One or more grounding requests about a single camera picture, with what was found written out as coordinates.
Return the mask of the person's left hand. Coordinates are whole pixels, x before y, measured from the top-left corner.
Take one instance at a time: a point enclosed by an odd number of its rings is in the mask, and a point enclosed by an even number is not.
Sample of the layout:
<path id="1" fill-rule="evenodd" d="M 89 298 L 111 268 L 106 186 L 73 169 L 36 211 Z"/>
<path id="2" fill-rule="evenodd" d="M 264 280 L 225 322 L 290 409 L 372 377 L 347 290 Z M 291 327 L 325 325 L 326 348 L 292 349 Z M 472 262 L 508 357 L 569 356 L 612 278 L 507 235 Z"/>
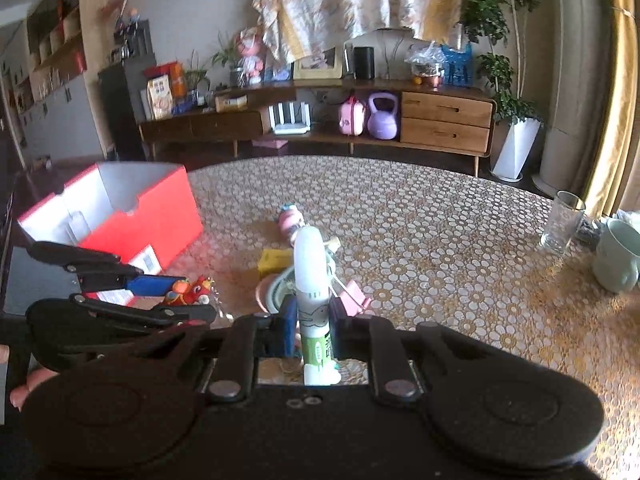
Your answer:
<path id="1" fill-rule="evenodd" d="M 18 386 L 10 392 L 9 400 L 11 405 L 20 412 L 26 399 L 35 390 L 35 388 L 55 376 L 58 376 L 58 372 L 49 370 L 45 367 L 39 367 L 32 370 L 27 374 L 24 385 Z"/>

